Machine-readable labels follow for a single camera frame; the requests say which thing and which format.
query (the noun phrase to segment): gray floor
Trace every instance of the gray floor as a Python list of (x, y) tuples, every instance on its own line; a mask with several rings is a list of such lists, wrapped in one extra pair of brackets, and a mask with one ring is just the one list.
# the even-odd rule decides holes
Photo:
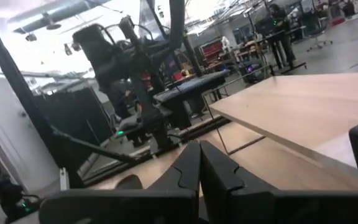
[[(333, 40), (334, 44), (312, 52), (306, 52), (306, 49), (312, 43), (311, 40), (306, 40), (293, 46), (296, 57), (300, 62), (306, 61), (308, 69), (305, 70), (302, 67), (292, 74), (305, 75), (358, 72), (358, 19), (329, 29), (325, 36), (325, 38)], [(271, 55), (267, 55), (267, 58), (269, 61), (272, 61)], [(229, 77), (229, 80), (235, 78), (236, 76), (233, 75)], [(237, 82), (233, 85), (229, 85), (227, 91), (230, 94), (233, 94), (243, 88), (245, 88), (245, 84), (243, 82)], [(130, 143), (124, 142), (124, 144), (120, 144), (118, 141), (112, 141), (108, 146), (108, 149), (127, 154), (135, 151)], [(100, 157), (94, 165), (94, 169), (97, 169), (108, 162), (111, 162), (111, 160), (105, 157)], [(0, 223), (3, 223), (1, 214), (2, 211), (0, 209)], [(36, 223), (36, 221), (26, 222), (23, 220), (21, 223)]]

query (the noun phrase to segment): office chair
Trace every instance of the office chair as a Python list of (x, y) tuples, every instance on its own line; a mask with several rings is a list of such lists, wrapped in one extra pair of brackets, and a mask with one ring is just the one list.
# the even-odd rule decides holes
[(306, 50), (307, 52), (309, 52), (310, 50), (313, 50), (315, 48), (322, 49), (327, 43), (330, 43), (330, 44), (334, 43), (332, 40), (319, 40), (318, 39), (318, 37), (323, 35), (326, 32), (326, 29), (328, 28), (328, 18), (322, 17), (322, 18), (318, 18), (318, 20), (319, 20), (318, 27), (316, 29), (310, 31), (306, 35), (306, 38), (314, 40), (314, 42), (310, 46), (310, 48), (308, 50)]

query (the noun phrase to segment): concrete floor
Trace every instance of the concrete floor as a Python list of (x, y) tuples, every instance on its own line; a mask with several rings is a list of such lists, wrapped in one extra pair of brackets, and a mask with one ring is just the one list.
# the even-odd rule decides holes
[[(301, 67), (292, 72), (292, 74), (305, 75), (358, 72), (358, 19), (332, 27), (324, 36), (325, 37), (321, 37), (322, 40), (323, 38), (327, 38), (333, 40), (334, 44), (328, 45), (323, 49), (313, 50), (311, 52), (306, 52), (306, 49), (312, 44), (312, 40), (306, 40), (293, 46), (296, 57), (300, 62), (307, 62), (308, 69), (305, 70)], [(273, 61), (273, 57), (271, 55), (267, 55), (267, 59), (271, 62)], [(233, 75), (229, 77), (229, 80), (235, 78), (236, 76)], [(233, 94), (243, 88), (245, 88), (245, 84), (242, 81), (239, 81), (229, 85), (227, 90), (229, 94)], [(133, 149), (131, 144), (128, 142), (120, 144), (117, 141), (112, 141), (108, 146), (108, 149), (127, 154), (136, 150)], [(111, 159), (100, 157), (93, 169), (97, 169), (111, 161)], [(3, 223), (2, 217), (3, 215), (0, 209), (0, 223)], [(34, 219), (29, 222), (21, 220), (20, 223), (37, 223), (36, 217), (31, 218)]]

